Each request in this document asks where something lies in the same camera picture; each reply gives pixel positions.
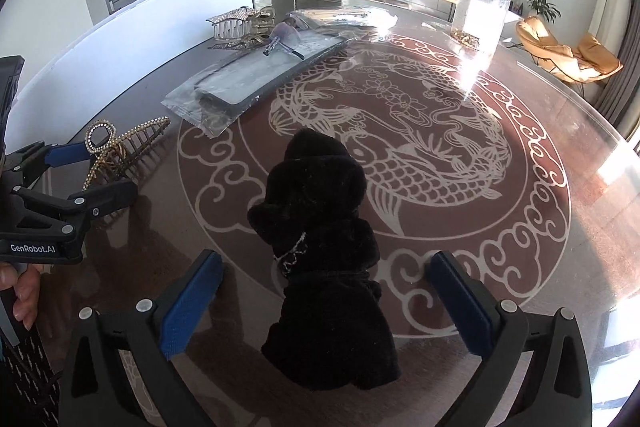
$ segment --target green plant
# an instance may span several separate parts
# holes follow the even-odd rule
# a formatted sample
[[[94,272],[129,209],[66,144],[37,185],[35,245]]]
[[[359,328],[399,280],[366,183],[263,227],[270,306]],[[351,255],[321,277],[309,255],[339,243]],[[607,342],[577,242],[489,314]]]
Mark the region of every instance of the green plant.
[[[556,8],[556,5],[548,2],[547,0],[525,0],[531,6],[531,9],[536,12],[536,15],[541,15],[549,23],[556,22],[556,18],[562,17],[562,14]]]

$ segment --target logo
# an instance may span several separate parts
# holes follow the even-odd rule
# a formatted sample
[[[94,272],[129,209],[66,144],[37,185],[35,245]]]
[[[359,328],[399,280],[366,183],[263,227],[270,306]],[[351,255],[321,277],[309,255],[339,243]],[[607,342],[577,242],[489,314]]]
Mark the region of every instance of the logo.
[[[22,253],[57,253],[56,247],[45,245],[42,247],[32,247],[31,245],[11,245],[12,252]]]

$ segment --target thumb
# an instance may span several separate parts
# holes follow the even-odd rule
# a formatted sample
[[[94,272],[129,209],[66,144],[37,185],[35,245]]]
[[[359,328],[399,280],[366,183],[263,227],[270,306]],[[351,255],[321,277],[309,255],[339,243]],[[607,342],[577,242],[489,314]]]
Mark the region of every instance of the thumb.
[[[11,288],[18,282],[18,272],[7,263],[0,263],[0,291]]]

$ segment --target table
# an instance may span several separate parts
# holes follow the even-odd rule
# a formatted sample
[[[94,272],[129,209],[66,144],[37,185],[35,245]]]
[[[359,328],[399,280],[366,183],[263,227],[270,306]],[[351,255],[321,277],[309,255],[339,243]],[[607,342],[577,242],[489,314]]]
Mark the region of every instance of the table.
[[[43,277],[38,327],[54,370],[78,310],[153,298],[203,248],[214,248],[228,264],[225,280],[174,364],[217,425],[431,426],[479,363],[422,282],[425,261],[449,249],[497,298],[529,312],[575,312],[593,425],[607,425],[640,378],[640,159],[572,90],[503,46],[486,71],[459,58],[435,18],[367,0],[255,1],[280,17],[303,7],[380,6],[398,24],[261,100],[216,140],[160,104],[226,53],[208,50],[208,42],[96,117],[121,132],[164,114],[172,125],[135,206],[110,227],[94,226],[84,263]],[[373,391],[306,391],[259,350],[279,317],[283,281],[246,210],[301,126],[338,137],[367,173],[360,215],[376,231],[382,260],[372,277],[383,287],[402,368],[400,380]],[[54,171],[50,192],[77,190],[78,169]],[[125,360],[145,413],[157,420]],[[494,424],[508,412],[527,362],[523,356]]]

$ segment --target clear plastic container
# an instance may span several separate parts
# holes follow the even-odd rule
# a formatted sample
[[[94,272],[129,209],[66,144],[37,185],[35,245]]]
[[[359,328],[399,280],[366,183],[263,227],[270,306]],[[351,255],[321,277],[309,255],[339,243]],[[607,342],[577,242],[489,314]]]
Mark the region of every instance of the clear plastic container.
[[[498,47],[511,0],[458,0],[451,37],[486,55]]]

